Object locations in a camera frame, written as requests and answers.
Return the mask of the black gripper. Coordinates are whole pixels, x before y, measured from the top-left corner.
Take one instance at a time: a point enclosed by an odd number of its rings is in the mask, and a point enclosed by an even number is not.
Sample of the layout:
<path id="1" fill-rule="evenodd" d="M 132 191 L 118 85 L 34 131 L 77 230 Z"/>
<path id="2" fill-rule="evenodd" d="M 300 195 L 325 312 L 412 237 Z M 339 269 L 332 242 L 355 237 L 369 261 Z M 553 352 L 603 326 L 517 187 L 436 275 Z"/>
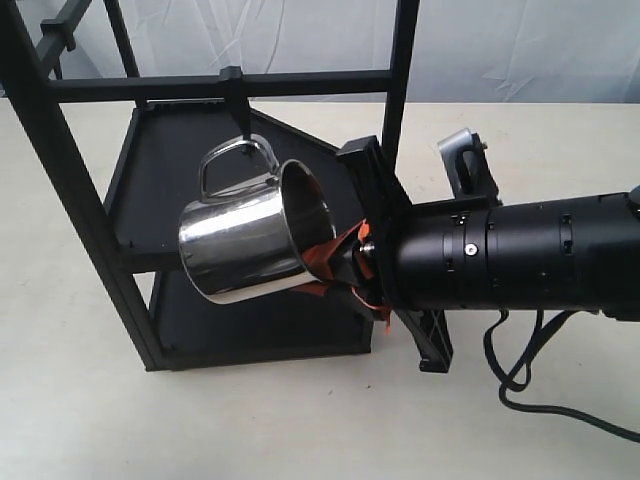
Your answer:
<path id="1" fill-rule="evenodd" d="M 447 372 L 453 347 L 444 312 L 410 307 L 401 296 L 400 277 L 394 270 L 400 234 L 413 207 L 394 167 L 375 136 L 348 141 L 336 159 L 348 170 L 367 221 L 361 220 L 334 239 L 306 250 L 305 264 L 320 280 L 371 280 L 371 261 L 361 251 L 371 232 L 377 278 L 387 304 L 366 288 L 343 282 L 314 281 L 294 291 L 340 302 L 365 320 L 382 322 L 386 334 L 391 331 L 393 310 L 414 339 L 420 354 L 419 369 Z"/>

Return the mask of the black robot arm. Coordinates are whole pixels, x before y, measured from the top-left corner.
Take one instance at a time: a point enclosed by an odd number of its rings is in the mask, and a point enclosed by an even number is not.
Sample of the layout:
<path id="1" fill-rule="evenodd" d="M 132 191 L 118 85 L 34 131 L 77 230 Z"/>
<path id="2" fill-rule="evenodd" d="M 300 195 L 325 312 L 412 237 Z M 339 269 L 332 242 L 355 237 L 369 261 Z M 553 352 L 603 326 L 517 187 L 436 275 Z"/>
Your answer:
<path id="1" fill-rule="evenodd" d="M 424 372 L 448 371 L 448 310 L 601 312 L 639 317 L 637 191 L 505 206 L 473 133 L 444 146 L 454 196 L 413 203 L 378 140 L 347 142 L 364 217 L 305 253 L 318 280 L 302 286 L 376 321 L 397 316 Z"/>

